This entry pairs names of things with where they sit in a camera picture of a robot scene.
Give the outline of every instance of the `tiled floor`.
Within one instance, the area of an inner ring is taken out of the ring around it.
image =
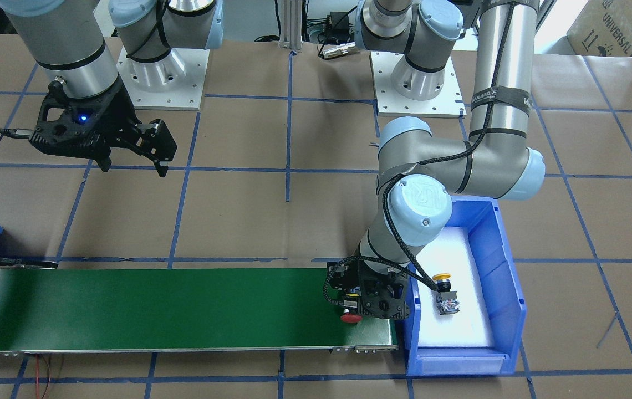
[[[314,258],[352,252],[376,205],[372,143],[390,119],[374,115],[367,54],[313,53],[225,43],[199,115],[142,111],[179,143],[165,179],[128,151],[103,173],[0,140],[0,254],[234,268],[320,267]],[[471,76],[473,54],[453,59]],[[529,143],[548,175],[531,201],[501,202],[528,306],[516,374],[408,378],[402,351],[55,354],[49,397],[632,398],[632,60],[539,55],[534,68]],[[19,40],[0,36],[0,127],[32,125],[34,75]],[[468,126],[427,122],[453,139]],[[1,356],[0,397],[35,397],[36,361]]]

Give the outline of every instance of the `green conveyor belt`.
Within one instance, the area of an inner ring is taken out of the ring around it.
[[[339,320],[323,269],[0,270],[0,352],[397,345],[389,320]]]

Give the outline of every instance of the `red button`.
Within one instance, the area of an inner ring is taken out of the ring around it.
[[[354,315],[352,313],[346,313],[345,315],[341,316],[341,321],[343,321],[344,323],[358,323],[358,321],[361,321],[362,319],[363,316]]]

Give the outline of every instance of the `white mounting plate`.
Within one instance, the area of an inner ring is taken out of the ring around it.
[[[129,92],[131,102],[136,109],[173,109],[177,111],[200,111],[202,104],[202,88],[207,71],[209,50],[177,48],[176,51],[185,62],[185,78],[169,91],[144,91],[134,84],[134,76],[129,71],[126,61],[126,49],[121,49],[116,68]]]
[[[408,99],[395,90],[390,74],[402,58],[402,54],[371,51],[370,58],[373,66],[375,94],[378,99],[378,115],[408,115],[425,118],[458,118],[460,115],[466,115],[466,107],[463,105],[451,58],[445,66],[445,83],[442,91],[435,98],[426,101]]]

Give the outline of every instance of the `light blue joint cap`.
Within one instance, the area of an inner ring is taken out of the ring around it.
[[[420,16],[425,25],[447,40],[457,40],[463,29],[463,15],[448,0],[422,0]]]
[[[526,169],[523,170],[518,182],[499,200],[529,200],[540,190],[544,179],[545,162],[542,159],[542,154],[534,149],[528,149]]]
[[[205,42],[206,50],[220,48],[222,45],[222,36],[225,33],[222,27],[222,0],[215,0],[215,14],[212,17],[212,25],[210,32],[207,33],[207,41]]]
[[[360,0],[360,2],[358,2],[358,8],[356,9],[356,23],[355,23],[355,28],[354,28],[354,36],[355,36],[355,42],[356,42],[356,47],[360,48],[361,50],[367,50],[367,48],[365,48],[365,43],[363,42],[363,24],[362,24],[362,19],[363,19],[363,4],[365,3],[365,0]]]
[[[414,116],[402,116],[397,119],[393,119],[390,123],[385,125],[385,128],[380,132],[380,147],[378,148],[378,154],[383,149],[388,141],[394,139],[408,131],[423,130],[432,136],[432,129],[422,119],[415,118]]]
[[[427,175],[403,177],[390,191],[388,207],[397,232],[410,247],[423,247],[437,238],[452,210],[447,189]]]
[[[0,8],[15,16],[40,16],[60,7],[65,0],[0,0]]]
[[[110,0],[111,23],[117,28],[126,28],[144,18],[156,7],[156,0]]]

